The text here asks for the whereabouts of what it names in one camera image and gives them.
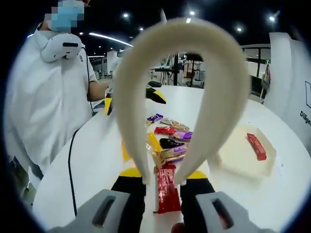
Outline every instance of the white shirt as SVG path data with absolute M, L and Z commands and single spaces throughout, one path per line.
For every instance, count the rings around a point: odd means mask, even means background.
M 36 31 L 22 47 L 11 70 L 5 105 L 5 143 L 10 156 L 27 155 L 43 174 L 91 117 L 87 101 L 87 68 L 97 82 L 84 50 L 74 59 L 45 63 L 37 41 L 58 33 Z

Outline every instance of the cream curved mount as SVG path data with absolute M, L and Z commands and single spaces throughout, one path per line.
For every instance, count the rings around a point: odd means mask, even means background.
M 150 179 L 145 146 L 145 85 L 148 80 L 144 74 L 152 64 L 178 51 L 201 54 L 208 64 L 199 115 L 187 154 L 175 174 L 175 184 L 185 181 L 204 160 L 216 154 L 241 117 L 250 92 L 244 54 L 235 39 L 212 23 L 199 19 L 186 23 L 186 20 L 173 19 L 145 30 L 134 40 L 134 47 L 116 72 L 117 122 L 144 184 Z

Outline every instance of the white vr headset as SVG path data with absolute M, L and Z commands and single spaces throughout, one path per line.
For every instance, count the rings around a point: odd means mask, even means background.
M 83 47 L 81 39 L 69 33 L 58 34 L 49 40 L 39 36 L 36 41 L 42 49 L 41 58 L 46 63 L 55 62 L 60 58 L 72 59 Z

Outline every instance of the red object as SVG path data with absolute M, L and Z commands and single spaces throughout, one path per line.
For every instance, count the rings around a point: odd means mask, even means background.
M 249 143 L 252 145 L 257 155 L 257 160 L 258 161 L 266 160 L 267 159 L 266 151 L 263 148 L 262 144 L 259 142 L 258 138 L 252 133 L 247 133 L 247 139 Z
M 174 164 L 166 164 L 157 171 L 158 214 L 181 211 L 178 191 L 174 185 L 175 169 Z
M 175 129 L 171 126 L 165 126 L 165 127 L 156 127 L 155 133 L 160 134 L 173 134 L 175 132 Z

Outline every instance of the yellow object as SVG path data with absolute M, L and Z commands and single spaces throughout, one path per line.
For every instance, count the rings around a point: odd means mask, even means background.
M 188 179 L 206 179 L 206 178 L 207 176 L 201 171 L 195 171 L 188 177 Z
M 106 114 L 108 114 L 112 98 L 106 97 L 104 101 L 105 101 L 105 112 L 106 112 Z
M 147 142 L 152 147 L 154 152 L 163 150 L 154 133 L 147 133 Z
M 141 177 L 141 174 L 138 171 L 138 169 L 134 167 L 134 168 L 129 168 L 129 169 L 121 172 L 120 176 L 125 176 L 125 177 Z
M 121 141 L 121 147 L 122 147 L 122 154 L 123 154 L 123 160 L 124 161 L 128 161 L 131 159 L 131 157 L 128 155 L 126 149 L 125 149 L 125 145 L 124 145 L 124 142 L 123 140 Z
M 164 98 L 164 96 L 162 95 L 162 93 L 161 92 L 159 92 L 159 91 L 155 91 L 154 92 L 154 94 L 156 94 L 156 95 L 158 95 L 158 96 L 160 96 L 165 102 L 166 102 L 166 99 Z

